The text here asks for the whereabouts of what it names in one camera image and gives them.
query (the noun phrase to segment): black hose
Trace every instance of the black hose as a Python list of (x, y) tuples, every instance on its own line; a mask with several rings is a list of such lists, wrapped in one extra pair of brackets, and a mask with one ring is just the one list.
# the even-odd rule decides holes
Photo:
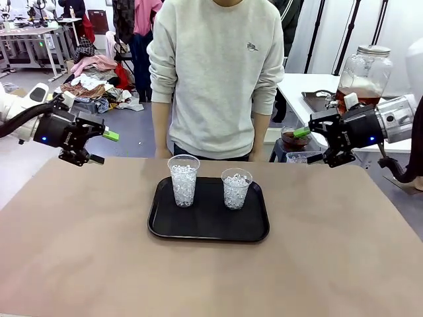
[(42, 114), (51, 114), (54, 107), (51, 104), (37, 104), (31, 108), (22, 111), (17, 116), (6, 121), (3, 125), (0, 125), (0, 138), (11, 134), (18, 127), (24, 125), (32, 118), (38, 117)]

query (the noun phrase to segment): jar lid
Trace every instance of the jar lid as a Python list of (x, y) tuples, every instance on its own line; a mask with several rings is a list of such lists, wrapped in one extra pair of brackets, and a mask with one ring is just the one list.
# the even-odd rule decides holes
[(391, 49), (378, 45), (360, 45), (358, 46), (357, 53), (372, 56), (388, 57), (391, 53)]

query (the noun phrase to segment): clear plastic cup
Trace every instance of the clear plastic cup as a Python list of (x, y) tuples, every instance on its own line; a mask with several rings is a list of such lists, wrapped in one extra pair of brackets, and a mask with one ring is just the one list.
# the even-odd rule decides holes
[(167, 162), (171, 170), (174, 200), (179, 207), (190, 207), (194, 202), (197, 171), (200, 161), (192, 155), (177, 155)]
[(230, 168), (222, 173), (225, 205), (231, 210), (241, 209), (252, 183), (252, 176), (242, 168)]

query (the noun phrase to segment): black tray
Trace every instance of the black tray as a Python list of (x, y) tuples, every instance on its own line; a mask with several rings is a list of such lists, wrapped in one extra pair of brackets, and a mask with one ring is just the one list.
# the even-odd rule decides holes
[(326, 109), (326, 97), (325, 94), (331, 94), (334, 96), (333, 92), (327, 90), (318, 90), (315, 92), (302, 92), (305, 102), (314, 112), (325, 111)]
[(269, 233), (263, 193), (253, 182), (242, 209), (223, 202), (220, 178), (197, 178), (194, 203), (180, 208), (174, 201), (172, 178), (159, 182), (148, 218), (149, 230), (161, 238), (259, 242)]

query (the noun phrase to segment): hand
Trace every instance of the hand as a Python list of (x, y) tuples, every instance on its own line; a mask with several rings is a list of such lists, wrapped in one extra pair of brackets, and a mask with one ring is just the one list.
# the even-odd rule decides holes
[(157, 159), (170, 159), (172, 157), (172, 153), (169, 151), (168, 148), (165, 149), (156, 149), (155, 158)]
[(266, 162), (263, 151), (251, 151), (249, 162)]

